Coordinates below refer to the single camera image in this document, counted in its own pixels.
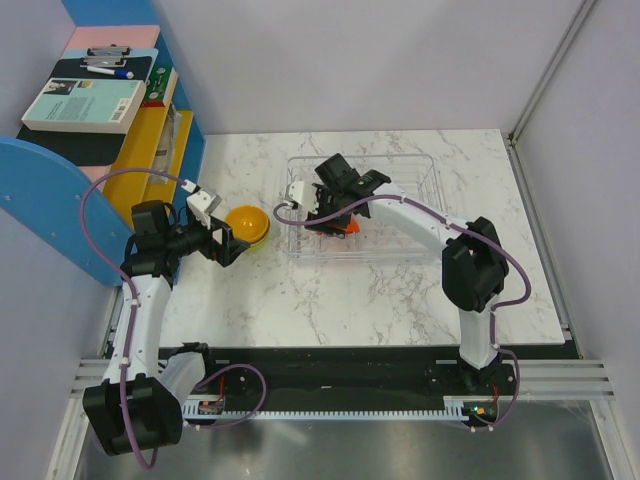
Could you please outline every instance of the white marker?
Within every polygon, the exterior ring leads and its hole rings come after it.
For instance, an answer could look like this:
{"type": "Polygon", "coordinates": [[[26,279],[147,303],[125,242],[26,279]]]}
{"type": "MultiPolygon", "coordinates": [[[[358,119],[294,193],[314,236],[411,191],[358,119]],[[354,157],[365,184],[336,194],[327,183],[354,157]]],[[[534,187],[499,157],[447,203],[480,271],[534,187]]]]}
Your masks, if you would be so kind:
{"type": "Polygon", "coordinates": [[[111,70],[110,68],[88,66],[87,71],[93,73],[102,73],[103,75],[113,75],[114,77],[126,78],[128,80],[131,80],[133,78],[133,72],[130,72],[128,70],[111,70]]]}

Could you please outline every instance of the curved blue panel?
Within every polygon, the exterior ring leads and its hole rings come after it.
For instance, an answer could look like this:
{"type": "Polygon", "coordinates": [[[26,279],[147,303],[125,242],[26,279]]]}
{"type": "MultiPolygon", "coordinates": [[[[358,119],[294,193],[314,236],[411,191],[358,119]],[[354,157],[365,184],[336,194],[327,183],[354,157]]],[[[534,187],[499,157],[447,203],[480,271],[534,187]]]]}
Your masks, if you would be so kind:
{"type": "MultiPolygon", "coordinates": [[[[118,274],[93,252],[80,229],[80,198],[90,184],[60,155],[0,137],[0,207],[100,283],[120,285],[118,274]]],[[[98,246],[122,263],[133,233],[129,226],[100,192],[91,195],[86,215],[98,246]]]]}

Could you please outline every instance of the white marble table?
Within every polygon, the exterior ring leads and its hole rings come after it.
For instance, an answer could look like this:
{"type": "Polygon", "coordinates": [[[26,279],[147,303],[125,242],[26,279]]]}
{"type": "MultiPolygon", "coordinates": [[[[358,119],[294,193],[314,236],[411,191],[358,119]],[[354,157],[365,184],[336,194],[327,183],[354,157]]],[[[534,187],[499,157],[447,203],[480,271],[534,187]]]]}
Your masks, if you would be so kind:
{"type": "MultiPolygon", "coordinates": [[[[434,159],[450,212],[495,224],[522,263],[533,296],[498,315],[501,343],[563,343],[533,236],[500,132],[449,130],[220,135],[207,138],[200,183],[226,212],[254,204],[269,213],[282,199],[289,158],[307,155],[426,153],[434,159]]],[[[199,254],[185,259],[162,329],[162,346],[369,346],[459,343],[457,310],[428,265],[304,265],[284,250],[284,226],[272,219],[267,244],[223,269],[199,254]]],[[[515,270],[502,298],[521,295],[515,270]]]]}

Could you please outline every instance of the dish rack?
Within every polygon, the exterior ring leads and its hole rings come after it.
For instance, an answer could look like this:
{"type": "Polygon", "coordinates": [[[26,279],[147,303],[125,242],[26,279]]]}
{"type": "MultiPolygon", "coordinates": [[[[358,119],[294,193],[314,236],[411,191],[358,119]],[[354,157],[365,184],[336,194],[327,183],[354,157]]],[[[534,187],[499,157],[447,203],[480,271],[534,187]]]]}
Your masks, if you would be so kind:
{"type": "MultiPolygon", "coordinates": [[[[314,169],[325,156],[293,157],[287,161],[286,183],[296,180],[318,183],[314,169]]],[[[389,176],[407,196],[446,211],[444,193],[433,158],[428,154],[351,155],[345,159],[362,175],[378,170],[389,176]]],[[[289,220],[304,221],[307,212],[285,210],[289,220]]],[[[304,227],[286,226],[285,250],[301,262],[407,262],[424,263],[436,258],[423,245],[408,235],[374,220],[356,216],[360,232],[346,238],[328,237],[304,227]]]]}

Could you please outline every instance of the gray floor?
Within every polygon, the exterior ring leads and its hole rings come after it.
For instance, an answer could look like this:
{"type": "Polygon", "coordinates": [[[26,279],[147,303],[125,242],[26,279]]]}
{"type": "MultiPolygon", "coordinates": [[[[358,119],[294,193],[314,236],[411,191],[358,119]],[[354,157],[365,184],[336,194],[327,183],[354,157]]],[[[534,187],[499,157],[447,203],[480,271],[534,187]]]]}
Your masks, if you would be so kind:
{"type": "Polygon", "coordinates": [[[153,472],[88,442],[79,479],[611,478],[588,404],[518,404],[493,433],[433,422],[250,422],[187,430],[153,472]]]}

